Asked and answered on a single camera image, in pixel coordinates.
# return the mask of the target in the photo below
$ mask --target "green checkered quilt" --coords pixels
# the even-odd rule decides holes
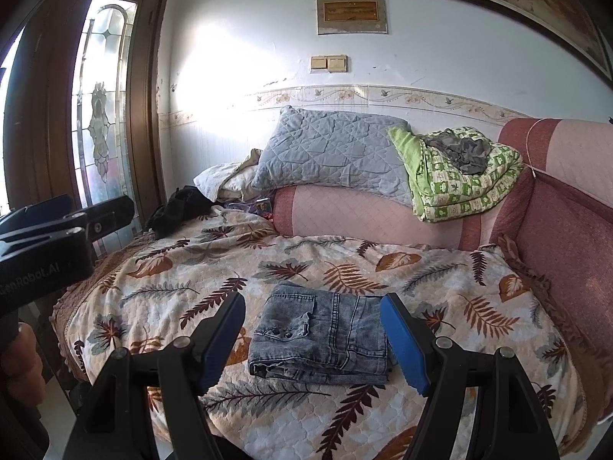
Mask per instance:
[[[451,129],[460,138],[486,138],[475,128]],[[444,221],[487,211],[511,191],[523,170],[519,152],[501,143],[490,142],[492,151],[482,175],[465,175],[419,135],[395,127],[388,134],[405,163],[413,211],[421,221]]]

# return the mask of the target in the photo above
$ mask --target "folded jeans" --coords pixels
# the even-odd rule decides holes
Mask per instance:
[[[249,373],[303,383],[384,384],[391,354],[380,304],[379,296],[280,282],[249,345]]]

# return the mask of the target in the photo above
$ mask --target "bed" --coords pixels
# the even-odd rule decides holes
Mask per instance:
[[[282,280],[356,295],[397,292],[412,315],[464,349],[512,347],[560,453],[581,446],[593,426],[589,410],[602,407],[586,394],[585,369],[496,245],[462,251],[341,235],[284,237],[259,216],[215,206],[167,238],[145,234],[110,255],[61,299],[53,325],[70,368],[94,381],[115,347],[158,350],[212,316],[228,292],[241,292],[244,327],[219,384],[202,398],[213,430],[254,459],[401,458],[425,400],[397,366],[380,386],[249,375],[247,351],[258,315]],[[148,392],[154,430],[168,439],[159,390]],[[467,451],[475,403],[468,389],[453,459]]]

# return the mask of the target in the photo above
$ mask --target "gray quilted pillow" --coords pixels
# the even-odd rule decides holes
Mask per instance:
[[[340,186],[410,207],[405,166],[387,136],[390,126],[409,130],[406,121],[389,116],[284,107],[251,185]]]

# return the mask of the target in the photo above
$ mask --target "glass window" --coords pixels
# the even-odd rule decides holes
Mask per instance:
[[[0,215],[5,215],[10,211],[8,206],[8,196],[6,194],[6,180],[4,178],[4,157],[2,153],[4,142],[2,140],[2,133],[4,131],[4,106],[6,103],[6,93],[8,90],[8,79],[10,78],[10,71],[13,67],[13,61],[15,59],[15,54],[17,53],[17,47],[19,46],[19,41],[22,34],[23,30],[21,30],[19,36],[17,36],[17,39],[10,47],[2,66],[0,66]]]
[[[82,207],[124,194],[135,200],[126,80],[136,10],[133,2],[92,0],[85,19],[72,84],[72,152]],[[126,246],[139,231],[135,216],[130,227],[99,241],[100,253]]]

